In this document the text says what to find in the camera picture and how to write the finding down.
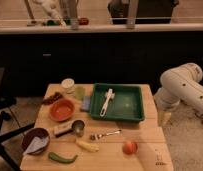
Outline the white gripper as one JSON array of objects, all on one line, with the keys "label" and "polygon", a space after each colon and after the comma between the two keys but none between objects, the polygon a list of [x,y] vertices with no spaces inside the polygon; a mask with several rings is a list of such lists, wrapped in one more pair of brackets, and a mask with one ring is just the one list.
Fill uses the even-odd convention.
[{"label": "white gripper", "polygon": [[158,125],[164,126],[171,118],[171,113],[167,111],[175,110],[180,104],[180,99],[165,88],[161,87],[154,95],[154,101],[159,109],[158,111]]}]

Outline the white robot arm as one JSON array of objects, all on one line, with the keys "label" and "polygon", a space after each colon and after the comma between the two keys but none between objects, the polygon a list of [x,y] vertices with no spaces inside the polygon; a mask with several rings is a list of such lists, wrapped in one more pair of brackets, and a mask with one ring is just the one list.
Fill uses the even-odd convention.
[{"label": "white robot arm", "polygon": [[186,63],[164,71],[160,76],[161,87],[154,95],[158,111],[158,125],[164,126],[180,101],[203,114],[203,86],[199,82],[203,71],[195,63]]}]

